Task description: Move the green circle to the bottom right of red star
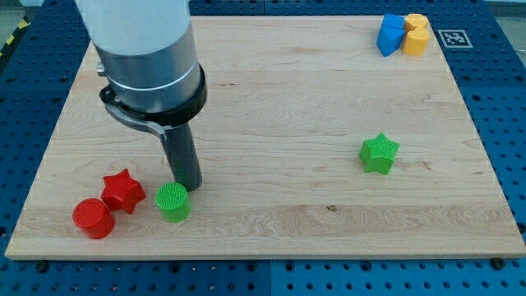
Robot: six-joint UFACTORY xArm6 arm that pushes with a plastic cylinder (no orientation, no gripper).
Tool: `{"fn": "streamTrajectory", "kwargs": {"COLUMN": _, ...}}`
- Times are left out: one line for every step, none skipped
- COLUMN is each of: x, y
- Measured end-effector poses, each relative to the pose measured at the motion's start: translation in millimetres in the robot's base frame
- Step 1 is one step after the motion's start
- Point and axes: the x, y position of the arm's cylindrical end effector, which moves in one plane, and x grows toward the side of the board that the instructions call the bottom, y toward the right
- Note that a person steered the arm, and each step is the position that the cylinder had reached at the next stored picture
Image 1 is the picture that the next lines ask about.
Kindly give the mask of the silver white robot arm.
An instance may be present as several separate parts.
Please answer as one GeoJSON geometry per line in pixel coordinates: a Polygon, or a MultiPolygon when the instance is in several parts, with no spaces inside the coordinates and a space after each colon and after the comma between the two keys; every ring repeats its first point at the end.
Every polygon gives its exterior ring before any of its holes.
{"type": "Polygon", "coordinates": [[[163,141],[190,136],[206,101],[187,0],[75,2],[108,80],[100,96],[121,124],[163,141]]]}

